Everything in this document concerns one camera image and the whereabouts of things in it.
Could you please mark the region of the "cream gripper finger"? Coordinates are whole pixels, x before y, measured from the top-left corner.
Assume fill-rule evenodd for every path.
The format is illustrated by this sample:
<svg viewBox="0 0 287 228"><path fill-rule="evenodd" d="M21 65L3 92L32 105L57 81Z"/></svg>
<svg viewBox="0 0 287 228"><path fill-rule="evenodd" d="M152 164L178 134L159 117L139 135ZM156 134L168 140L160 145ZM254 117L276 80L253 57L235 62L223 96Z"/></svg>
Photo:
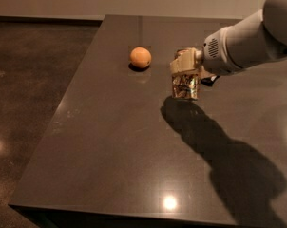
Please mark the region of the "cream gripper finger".
<svg viewBox="0 0 287 228"><path fill-rule="evenodd" d="M171 75L197 74L202 65L203 53L194 47L178 50L170 63Z"/></svg>

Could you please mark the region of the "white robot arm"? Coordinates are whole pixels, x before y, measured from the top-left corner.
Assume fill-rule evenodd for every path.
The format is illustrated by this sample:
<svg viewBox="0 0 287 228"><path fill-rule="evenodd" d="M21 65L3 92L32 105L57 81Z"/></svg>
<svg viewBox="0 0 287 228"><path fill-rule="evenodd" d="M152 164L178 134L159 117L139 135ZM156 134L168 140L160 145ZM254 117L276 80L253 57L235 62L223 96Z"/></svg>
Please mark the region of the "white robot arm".
<svg viewBox="0 0 287 228"><path fill-rule="evenodd" d="M179 51L170 71L205 78L286 59L287 0L265 0L261 10L209 35L201 49Z"/></svg>

